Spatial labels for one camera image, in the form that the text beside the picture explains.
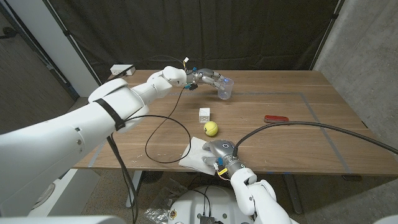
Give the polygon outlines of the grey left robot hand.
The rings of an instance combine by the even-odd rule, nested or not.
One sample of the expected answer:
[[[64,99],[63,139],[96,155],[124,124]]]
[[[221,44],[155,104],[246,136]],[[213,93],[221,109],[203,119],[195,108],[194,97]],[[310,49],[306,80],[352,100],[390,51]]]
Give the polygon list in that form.
[[[194,90],[198,85],[207,84],[217,90],[225,90],[226,85],[232,79],[222,76],[222,74],[209,68],[202,68],[187,71],[187,81],[185,88]]]

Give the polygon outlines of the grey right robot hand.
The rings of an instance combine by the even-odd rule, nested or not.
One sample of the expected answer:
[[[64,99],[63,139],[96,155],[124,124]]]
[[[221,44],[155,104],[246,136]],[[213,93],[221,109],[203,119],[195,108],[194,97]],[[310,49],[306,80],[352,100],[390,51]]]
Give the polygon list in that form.
[[[206,142],[202,149],[210,152],[210,156],[203,156],[203,162],[216,169],[221,174],[222,170],[227,173],[229,177],[246,166],[234,155],[235,145],[227,140],[215,140]]]

